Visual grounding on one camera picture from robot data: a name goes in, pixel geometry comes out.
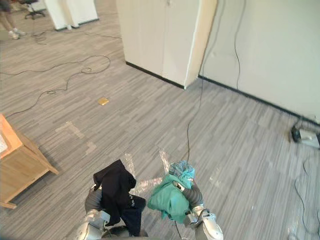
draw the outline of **black cloth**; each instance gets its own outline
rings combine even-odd
[[[97,190],[102,185],[102,208],[110,215],[108,226],[120,222],[120,218],[128,227],[129,232],[139,236],[141,213],[146,205],[144,198],[130,195],[130,189],[136,185],[136,180],[121,162],[117,160],[111,165],[93,175]]]
[[[0,0],[0,11],[6,13],[11,12],[10,3],[8,0]]]

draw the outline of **white wardrobe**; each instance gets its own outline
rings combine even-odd
[[[117,0],[125,60],[186,88],[198,76],[216,0]]]

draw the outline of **gray carpet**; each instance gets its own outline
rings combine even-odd
[[[93,173],[122,159],[137,179],[133,192],[148,198],[169,163],[187,156],[186,129],[197,111],[201,81],[179,89],[125,64],[117,9],[113,0],[96,1],[100,20],[75,33],[48,31],[37,44],[30,36],[33,21],[15,13],[29,34],[1,42],[1,72],[42,70],[54,65],[106,55],[110,67],[99,74],[79,74],[68,91],[44,94],[29,111],[8,121],[35,141],[60,174],[47,173],[12,200],[14,210],[1,209],[1,234],[13,239],[61,240],[85,214],[84,200]],[[34,21],[36,32],[52,30],[50,18]],[[99,57],[47,72],[1,74],[1,111],[5,115],[31,106],[46,90],[64,88],[81,69],[103,69]],[[98,104],[106,97],[109,103]],[[284,112],[204,82],[202,107],[190,125],[190,163],[205,206],[217,215],[226,240],[317,240],[320,209],[320,153],[288,140],[296,121]],[[145,209],[142,225],[150,236],[178,240],[174,223]],[[191,230],[179,225],[184,238]]]

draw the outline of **green towel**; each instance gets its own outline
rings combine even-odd
[[[188,178],[194,177],[195,171],[190,172],[190,174],[184,174],[183,177],[181,176],[181,180],[174,175],[166,175],[149,198],[148,208],[161,211],[163,219],[169,216],[172,220],[182,224],[186,217],[185,213],[189,210],[189,201],[172,182],[176,181],[185,188],[191,189],[193,183]]]

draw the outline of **wooden table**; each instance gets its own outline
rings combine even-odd
[[[0,155],[0,206],[14,209],[9,201],[48,171],[58,174],[37,145],[14,131],[0,114],[1,134],[7,149]]]

